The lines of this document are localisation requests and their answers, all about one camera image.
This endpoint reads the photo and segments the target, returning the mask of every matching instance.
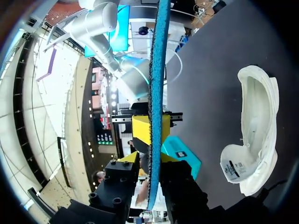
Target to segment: window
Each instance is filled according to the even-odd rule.
[[[94,73],[93,75],[92,75],[92,83],[95,83],[96,82],[96,73]]]

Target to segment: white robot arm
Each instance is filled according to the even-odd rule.
[[[115,56],[104,33],[115,30],[117,8],[120,0],[79,0],[82,8],[91,10],[78,17],[71,25],[70,35],[74,40],[88,46],[111,73],[126,72],[117,80],[117,88],[132,104],[147,101],[149,84],[148,59],[130,56]]]

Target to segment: white cable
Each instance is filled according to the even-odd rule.
[[[181,68],[177,74],[177,76],[174,77],[173,80],[170,81],[170,83],[173,83],[174,81],[176,81],[178,79],[178,77],[181,75],[182,73],[182,70],[183,70],[183,62],[182,62],[182,59],[180,58],[180,56],[177,54],[177,52],[175,52],[173,49],[170,49],[170,48],[167,48],[167,50],[171,50],[177,57],[178,57],[178,60],[179,62],[181,63]]]
[[[168,43],[170,44],[177,44],[177,43],[183,43],[183,44],[186,44],[187,42],[182,42],[182,41],[175,41],[175,40],[168,40],[167,41]],[[128,54],[131,54],[131,53],[134,53],[134,52],[139,52],[139,51],[143,51],[143,50],[146,50],[146,49],[149,49],[151,47],[146,47],[146,48],[142,48],[142,49],[139,49],[139,50],[133,50],[133,51],[130,51],[130,52],[126,52],[126,53],[123,53],[121,55],[118,55],[118,56],[125,56],[125,55],[128,55]]]

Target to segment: security camera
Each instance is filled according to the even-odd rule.
[[[146,35],[149,33],[149,28],[148,27],[140,27],[138,30],[138,33],[140,35]]]

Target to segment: white shoe insole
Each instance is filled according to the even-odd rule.
[[[269,99],[265,87],[259,81],[248,77],[247,85],[244,126],[248,129],[244,130],[243,134],[248,137],[249,151],[253,159],[257,160],[269,129]]]

